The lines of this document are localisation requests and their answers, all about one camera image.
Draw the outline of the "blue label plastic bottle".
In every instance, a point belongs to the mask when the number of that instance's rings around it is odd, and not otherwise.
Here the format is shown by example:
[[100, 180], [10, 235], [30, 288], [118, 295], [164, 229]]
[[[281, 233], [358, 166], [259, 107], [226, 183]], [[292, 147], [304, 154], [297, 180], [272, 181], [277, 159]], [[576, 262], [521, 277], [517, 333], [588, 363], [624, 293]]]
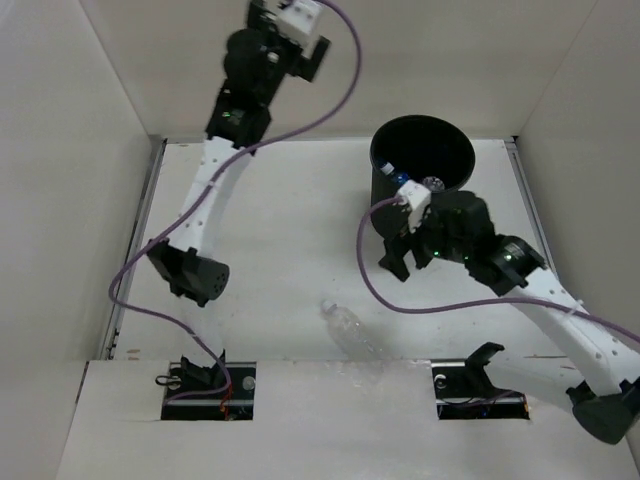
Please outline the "blue label plastic bottle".
[[383, 161], [379, 165], [379, 170], [389, 181], [391, 181], [398, 188], [400, 188], [410, 180], [410, 176], [406, 172], [397, 169], [390, 162]]

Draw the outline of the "red label plastic bottle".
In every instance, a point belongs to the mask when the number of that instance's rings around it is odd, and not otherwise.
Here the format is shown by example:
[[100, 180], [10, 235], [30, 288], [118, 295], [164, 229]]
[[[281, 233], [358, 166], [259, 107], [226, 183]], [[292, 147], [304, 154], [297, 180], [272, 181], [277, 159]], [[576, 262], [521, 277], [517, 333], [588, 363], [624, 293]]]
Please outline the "red label plastic bottle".
[[422, 184], [431, 192], [442, 192], [446, 189], [444, 181], [436, 176], [425, 177]]

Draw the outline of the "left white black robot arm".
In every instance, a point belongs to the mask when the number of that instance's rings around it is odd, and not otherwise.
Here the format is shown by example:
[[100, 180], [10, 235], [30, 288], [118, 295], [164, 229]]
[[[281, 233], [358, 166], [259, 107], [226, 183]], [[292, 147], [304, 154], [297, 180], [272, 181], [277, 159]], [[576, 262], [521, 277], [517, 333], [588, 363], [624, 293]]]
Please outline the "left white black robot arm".
[[208, 328], [213, 302], [230, 277], [228, 265], [214, 257], [217, 230], [251, 157], [223, 164], [262, 141], [271, 123], [270, 105], [286, 77], [314, 80], [331, 45], [314, 35], [322, 10], [316, 1], [283, 1], [275, 11], [262, 1], [250, 2], [245, 27], [226, 43], [225, 79], [181, 209], [184, 221], [147, 253], [170, 292], [180, 298], [184, 323], [202, 340], [213, 338]]

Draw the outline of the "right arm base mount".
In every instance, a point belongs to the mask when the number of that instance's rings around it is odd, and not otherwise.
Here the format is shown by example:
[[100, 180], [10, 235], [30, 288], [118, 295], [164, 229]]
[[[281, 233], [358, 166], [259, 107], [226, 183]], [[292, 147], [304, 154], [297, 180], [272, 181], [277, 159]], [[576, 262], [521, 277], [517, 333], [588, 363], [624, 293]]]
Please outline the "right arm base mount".
[[522, 393], [475, 385], [462, 359], [432, 360], [436, 412], [439, 420], [529, 420]]

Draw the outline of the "black ribbed plastic bin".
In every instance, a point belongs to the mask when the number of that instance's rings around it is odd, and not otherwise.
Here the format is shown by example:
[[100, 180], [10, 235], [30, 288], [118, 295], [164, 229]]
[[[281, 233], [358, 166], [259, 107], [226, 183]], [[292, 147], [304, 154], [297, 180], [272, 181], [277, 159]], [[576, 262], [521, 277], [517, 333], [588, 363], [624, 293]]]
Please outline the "black ribbed plastic bin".
[[460, 190], [476, 166], [475, 150], [465, 133], [443, 119], [428, 115], [406, 115], [382, 125], [372, 137], [369, 157], [372, 205], [395, 197], [399, 189], [380, 172], [383, 161], [390, 162], [420, 184], [427, 176], [443, 180], [446, 189], [431, 192], [431, 200]]

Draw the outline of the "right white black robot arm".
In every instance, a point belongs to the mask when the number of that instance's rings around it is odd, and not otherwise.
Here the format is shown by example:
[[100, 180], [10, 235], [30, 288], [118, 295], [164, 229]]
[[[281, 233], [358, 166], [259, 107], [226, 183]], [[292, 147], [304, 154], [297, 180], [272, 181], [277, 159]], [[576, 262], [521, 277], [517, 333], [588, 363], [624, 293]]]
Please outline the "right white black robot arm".
[[617, 338], [619, 328], [589, 314], [526, 241], [498, 234], [484, 200], [469, 191], [409, 192], [371, 206], [398, 208], [406, 232], [385, 242], [380, 264], [401, 281], [411, 252], [418, 268], [432, 260], [461, 264], [494, 294], [526, 316], [570, 363], [511, 354], [487, 342], [465, 360], [464, 384], [488, 397], [497, 390], [532, 395], [567, 412], [597, 440], [615, 445], [639, 421], [639, 354]]

